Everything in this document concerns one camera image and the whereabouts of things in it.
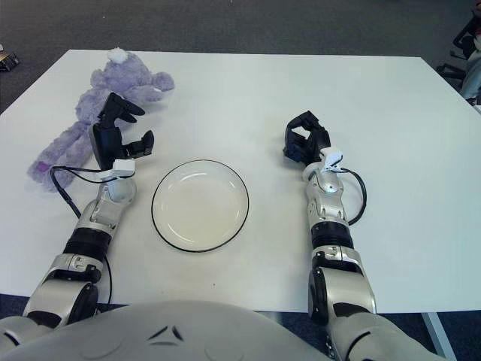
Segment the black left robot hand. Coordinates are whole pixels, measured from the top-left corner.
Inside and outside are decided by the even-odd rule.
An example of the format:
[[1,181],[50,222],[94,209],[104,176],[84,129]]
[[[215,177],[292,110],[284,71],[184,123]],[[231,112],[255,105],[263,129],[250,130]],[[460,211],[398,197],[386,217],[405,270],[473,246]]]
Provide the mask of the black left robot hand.
[[102,171],[113,168],[117,159],[137,159],[152,153],[155,138],[151,130],[140,141],[123,144],[121,130],[115,121],[136,123],[135,115],[143,116],[145,111],[116,93],[109,94],[98,115],[98,122],[89,131],[92,150]]

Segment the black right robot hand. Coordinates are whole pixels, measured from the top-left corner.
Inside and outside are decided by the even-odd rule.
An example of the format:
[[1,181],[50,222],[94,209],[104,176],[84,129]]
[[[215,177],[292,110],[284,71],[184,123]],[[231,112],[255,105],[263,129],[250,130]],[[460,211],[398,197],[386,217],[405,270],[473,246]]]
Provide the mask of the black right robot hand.
[[[297,128],[308,131],[309,136],[305,138],[294,132]],[[320,150],[331,146],[328,131],[310,111],[300,114],[287,124],[284,140],[283,155],[305,166],[320,162]]]

